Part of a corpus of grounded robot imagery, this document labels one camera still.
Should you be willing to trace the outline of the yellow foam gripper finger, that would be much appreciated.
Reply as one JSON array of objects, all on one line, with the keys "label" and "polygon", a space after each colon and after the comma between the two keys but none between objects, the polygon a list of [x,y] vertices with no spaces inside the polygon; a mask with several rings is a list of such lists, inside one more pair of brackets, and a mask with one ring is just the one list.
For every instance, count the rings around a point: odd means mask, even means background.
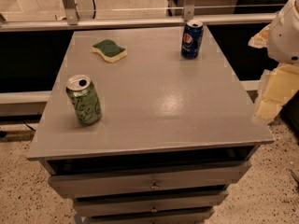
[{"label": "yellow foam gripper finger", "polygon": [[273,71],[265,70],[255,101],[254,118],[258,121],[273,121],[298,91],[298,65],[280,63]]},{"label": "yellow foam gripper finger", "polygon": [[268,44],[268,33],[270,25],[266,25],[259,33],[254,35],[248,45],[256,49],[266,48]]}]

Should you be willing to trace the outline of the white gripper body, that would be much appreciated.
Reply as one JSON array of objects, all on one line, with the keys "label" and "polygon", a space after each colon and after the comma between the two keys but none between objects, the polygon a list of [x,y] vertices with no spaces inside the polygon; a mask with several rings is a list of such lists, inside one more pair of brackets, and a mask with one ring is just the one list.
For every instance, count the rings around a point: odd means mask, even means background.
[{"label": "white gripper body", "polygon": [[268,56],[279,63],[299,64],[299,0],[289,0],[272,20]]}]

